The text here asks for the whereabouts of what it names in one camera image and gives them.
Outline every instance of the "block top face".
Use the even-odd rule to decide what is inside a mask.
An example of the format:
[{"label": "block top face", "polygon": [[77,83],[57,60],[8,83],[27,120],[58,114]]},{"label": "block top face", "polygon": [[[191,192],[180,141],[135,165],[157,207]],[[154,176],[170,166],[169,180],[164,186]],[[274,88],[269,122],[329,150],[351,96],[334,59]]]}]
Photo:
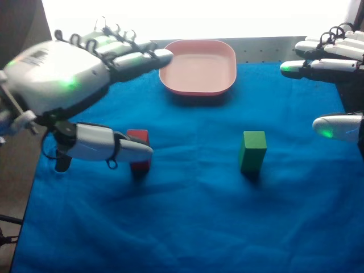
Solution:
[{"label": "block top face", "polygon": [[266,149],[266,133],[264,131],[244,131],[244,144],[247,149]]}]

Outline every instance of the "red block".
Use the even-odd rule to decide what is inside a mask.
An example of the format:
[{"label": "red block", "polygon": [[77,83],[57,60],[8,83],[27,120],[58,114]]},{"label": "red block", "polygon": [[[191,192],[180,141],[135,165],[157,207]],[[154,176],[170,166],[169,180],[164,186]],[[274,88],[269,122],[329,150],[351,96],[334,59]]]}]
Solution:
[{"label": "red block", "polygon": [[[131,137],[135,137],[135,138],[139,138],[145,142],[148,143],[149,145],[149,136],[148,136],[148,131],[147,130],[128,130],[126,132],[127,135],[131,136]],[[152,159],[150,159],[149,161],[145,161],[145,162],[134,162],[134,163],[130,163],[130,168],[132,171],[149,171],[150,169],[150,165],[152,163]]]}]

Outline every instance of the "pink tray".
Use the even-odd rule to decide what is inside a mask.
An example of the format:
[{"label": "pink tray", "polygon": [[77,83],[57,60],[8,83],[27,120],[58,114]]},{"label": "pink tray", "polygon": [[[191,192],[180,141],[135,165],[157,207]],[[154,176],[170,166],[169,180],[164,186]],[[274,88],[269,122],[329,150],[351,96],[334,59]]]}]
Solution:
[{"label": "pink tray", "polygon": [[237,77],[234,50],[216,40],[179,40],[166,46],[172,63],[159,71],[162,83],[185,96],[216,96],[227,91]]}]

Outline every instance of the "green block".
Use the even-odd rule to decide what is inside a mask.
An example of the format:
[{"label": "green block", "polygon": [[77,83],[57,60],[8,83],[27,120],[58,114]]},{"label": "green block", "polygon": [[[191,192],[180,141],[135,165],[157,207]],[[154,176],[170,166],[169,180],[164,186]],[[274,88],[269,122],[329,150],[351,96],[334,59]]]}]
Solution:
[{"label": "green block", "polygon": [[267,151],[264,131],[245,131],[239,154],[241,172],[259,172]]}]

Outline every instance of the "blue tablecloth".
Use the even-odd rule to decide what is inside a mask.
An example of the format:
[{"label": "blue tablecloth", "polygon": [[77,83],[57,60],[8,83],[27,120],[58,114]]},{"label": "blue tablecloth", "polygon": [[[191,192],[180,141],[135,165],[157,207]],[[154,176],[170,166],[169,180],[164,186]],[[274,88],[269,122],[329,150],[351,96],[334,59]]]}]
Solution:
[{"label": "blue tablecloth", "polygon": [[[157,72],[115,84],[75,120],[147,129],[152,168],[39,160],[13,272],[364,272],[364,165],[312,121],[343,111],[334,85],[244,64],[220,104],[180,102]],[[239,171],[264,130],[259,181]]]}]

